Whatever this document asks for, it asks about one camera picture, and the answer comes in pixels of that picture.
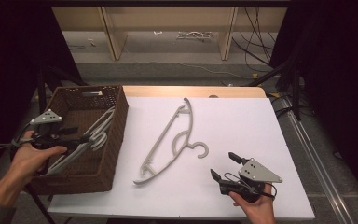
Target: brown wicker basket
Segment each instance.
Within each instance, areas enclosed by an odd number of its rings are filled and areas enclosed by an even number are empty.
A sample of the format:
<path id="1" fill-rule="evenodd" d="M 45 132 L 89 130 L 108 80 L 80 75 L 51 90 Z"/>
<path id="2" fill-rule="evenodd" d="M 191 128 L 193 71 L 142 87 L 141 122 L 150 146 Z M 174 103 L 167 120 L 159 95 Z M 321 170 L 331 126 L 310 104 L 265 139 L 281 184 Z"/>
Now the brown wicker basket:
<path id="1" fill-rule="evenodd" d="M 48 109 L 63 118 L 62 127 L 78 127 L 81 136 L 105 111 L 116 106 L 106 143 L 87 150 L 58 175 L 39 176 L 31 181 L 37 194 L 74 194 L 108 191 L 112 188 L 129 105 L 121 86 L 57 88 Z M 59 157 L 49 160 L 49 164 Z"/>

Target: white table surface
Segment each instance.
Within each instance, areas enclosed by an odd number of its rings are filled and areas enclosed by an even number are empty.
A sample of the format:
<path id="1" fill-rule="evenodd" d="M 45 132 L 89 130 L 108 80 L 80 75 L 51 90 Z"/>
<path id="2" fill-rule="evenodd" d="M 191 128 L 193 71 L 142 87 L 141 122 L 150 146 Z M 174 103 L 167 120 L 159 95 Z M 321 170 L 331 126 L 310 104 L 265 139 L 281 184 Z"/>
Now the white table surface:
<path id="1" fill-rule="evenodd" d="M 148 152 L 176 109 L 186 104 L 176 97 L 128 97 L 129 114 L 112 190 L 56 195 L 48 211 L 93 217 L 241 219 L 245 214 L 229 196 L 220 194 L 210 173 L 212 168 L 222 177 L 226 172 L 238 174 L 241 165 L 228 157 L 231 151 L 255 158 L 283 178 L 283 183 L 274 184 L 277 219 L 314 218 L 269 99 L 188 99 L 194 114 L 189 142 L 207 144 L 206 158 L 197 157 L 202 147 L 185 148 L 167 170 L 135 186 L 132 181 L 142 179 L 140 166 Z M 188 121 L 188 115 L 176 119 L 153 159 L 156 169 L 172 157 L 172 140 L 187 129 Z"/>

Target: hand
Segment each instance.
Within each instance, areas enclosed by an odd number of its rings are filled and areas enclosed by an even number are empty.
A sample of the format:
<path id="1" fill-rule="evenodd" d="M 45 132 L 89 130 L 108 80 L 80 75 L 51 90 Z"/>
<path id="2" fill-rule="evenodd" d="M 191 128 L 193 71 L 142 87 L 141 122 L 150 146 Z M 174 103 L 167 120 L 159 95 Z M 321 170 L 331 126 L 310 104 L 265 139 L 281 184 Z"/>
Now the hand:
<path id="1" fill-rule="evenodd" d="M 24 137 L 30 138 L 32 134 L 33 131 L 26 132 Z M 38 150 L 30 143 L 22 144 L 7 173 L 0 181 L 0 205 L 12 206 L 24 186 L 32 180 L 36 171 L 43 168 L 45 161 L 49 157 L 60 155 L 65 151 L 66 147 Z"/>
<path id="2" fill-rule="evenodd" d="M 272 186 L 266 184 L 264 191 L 271 194 Z M 239 194 L 230 192 L 229 196 L 234 200 L 234 206 L 240 206 L 246 216 L 253 224 L 272 224 L 275 223 L 272 199 L 261 196 L 256 202 L 248 203 Z"/>

